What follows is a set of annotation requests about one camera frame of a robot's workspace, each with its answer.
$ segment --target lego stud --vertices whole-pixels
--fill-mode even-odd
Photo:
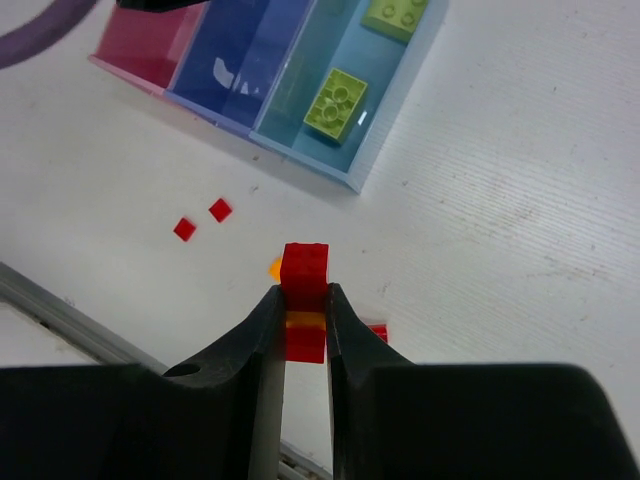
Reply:
[[[349,90],[347,87],[338,87],[333,91],[332,97],[337,104],[344,103],[349,99]]]
[[[322,118],[327,122],[333,122],[338,119],[338,107],[335,105],[327,105],[322,109]]]
[[[396,14],[396,7],[394,7],[393,5],[387,5],[386,7],[384,7],[382,9],[382,15],[385,18],[391,18]]]
[[[414,16],[408,12],[402,16],[402,24],[405,27],[408,27],[409,25],[413,25],[415,21],[416,19],[414,18]]]

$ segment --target small red lego tile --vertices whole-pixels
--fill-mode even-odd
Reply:
[[[370,325],[369,328],[373,331],[373,333],[384,340],[384,343],[389,343],[389,334],[387,333],[386,325]]]
[[[229,215],[231,215],[233,209],[224,198],[219,198],[216,203],[211,205],[209,212],[211,212],[211,215],[213,215],[213,218],[215,218],[218,223],[222,223]]]
[[[178,235],[183,242],[188,242],[195,231],[196,226],[186,217],[182,217],[173,229],[173,232]]]

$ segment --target light blue bin compartment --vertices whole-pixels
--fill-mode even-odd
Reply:
[[[317,0],[250,138],[360,191],[447,5],[430,1],[407,46],[360,24],[369,0]],[[303,123],[332,68],[369,86],[362,114],[341,146]]]

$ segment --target lime green lego brick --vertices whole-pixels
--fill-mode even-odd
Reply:
[[[344,143],[362,107],[367,86],[342,70],[331,69],[304,123],[339,144]]]
[[[409,42],[429,0],[371,0],[362,24],[385,35]]]

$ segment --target blue bin compartment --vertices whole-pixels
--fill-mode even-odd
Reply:
[[[312,0],[214,0],[166,96],[247,136]]]
[[[340,181],[348,173],[407,45],[361,24],[369,0],[317,0],[286,68],[250,136]],[[358,120],[342,145],[303,123],[332,68],[368,84]]]

